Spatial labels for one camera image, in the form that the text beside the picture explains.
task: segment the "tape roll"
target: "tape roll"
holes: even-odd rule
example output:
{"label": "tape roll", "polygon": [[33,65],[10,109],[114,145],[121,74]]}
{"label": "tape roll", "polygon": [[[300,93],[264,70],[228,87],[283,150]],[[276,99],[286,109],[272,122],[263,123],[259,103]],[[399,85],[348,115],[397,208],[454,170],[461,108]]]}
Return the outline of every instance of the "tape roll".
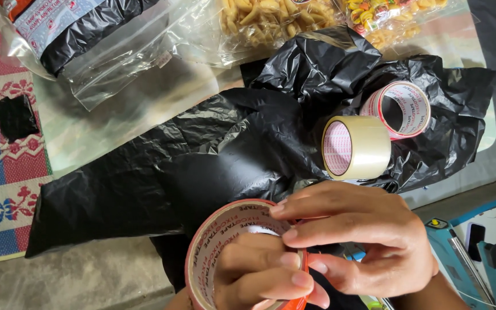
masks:
{"label": "tape roll", "polygon": [[334,180],[374,179],[390,162],[389,132],[375,116],[334,116],[323,130],[321,153]]}
{"label": "tape roll", "polygon": [[[398,108],[385,102],[388,98],[396,102]],[[392,140],[412,138],[420,135],[430,123],[430,101],[415,84],[393,82],[375,91],[361,107],[360,115],[380,118]]]}
{"label": "tape roll", "polygon": [[[269,215],[272,201],[245,199],[232,202],[212,214],[197,230],[187,252],[185,283],[196,310],[215,310],[213,277],[223,248],[243,233],[267,233],[281,236],[291,223],[277,221]],[[301,270],[309,271],[307,251],[298,250]],[[277,301],[265,310],[303,310],[307,297]]]}

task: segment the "fingernail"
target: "fingernail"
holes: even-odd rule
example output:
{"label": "fingernail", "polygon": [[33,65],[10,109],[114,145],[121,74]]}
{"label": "fingernail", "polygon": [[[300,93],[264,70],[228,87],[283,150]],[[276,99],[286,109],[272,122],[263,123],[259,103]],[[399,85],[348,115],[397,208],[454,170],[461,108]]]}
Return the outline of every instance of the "fingernail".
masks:
{"label": "fingernail", "polygon": [[286,267],[300,269],[301,259],[297,253],[286,252],[280,257],[280,264]]}
{"label": "fingernail", "polygon": [[314,261],[309,264],[309,266],[317,271],[319,271],[322,274],[325,274],[328,272],[328,267],[321,263],[320,261]]}
{"label": "fingernail", "polygon": [[284,205],[277,205],[269,207],[269,212],[274,215],[278,215],[282,210],[284,210]]}
{"label": "fingernail", "polygon": [[298,287],[310,288],[313,285],[313,278],[307,272],[297,271],[292,276],[292,283]]}
{"label": "fingernail", "polygon": [[298,231],[295,228],[293,228],[283,234],[283,240],[284,241],[294,240],[297,235],[298,235]]}

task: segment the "black wrapped package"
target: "black wrapped package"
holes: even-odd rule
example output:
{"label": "black wrapped package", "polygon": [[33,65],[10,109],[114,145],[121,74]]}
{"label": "black wrapped package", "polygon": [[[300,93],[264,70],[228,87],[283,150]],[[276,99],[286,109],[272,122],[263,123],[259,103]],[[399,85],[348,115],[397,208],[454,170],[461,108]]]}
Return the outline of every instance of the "black wrapped package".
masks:
{"label": "black wrapped package", "polygon": [[41,54],[47,72],[58,76],[72,59],[89,51],[159,0],[105,0],[60,33]]}
{"label": "black wrapped package", "polygon": [[[326,57],[314,57],[319,51]],[[393,142],[382,177],[360,183],[403,191],[472,162],[496,72],[444,69],[437,56],[379,58],[345,26],[295,37],[252,85],[269,89],[221,92],[43,185],[26,257],[94,239],[192,235],[228,202],[278,201],[295,188],[330,179],[315,138],[322,122],[357,114],[369,93],[395,80],[424,90],[433,119],[424,134]]]}

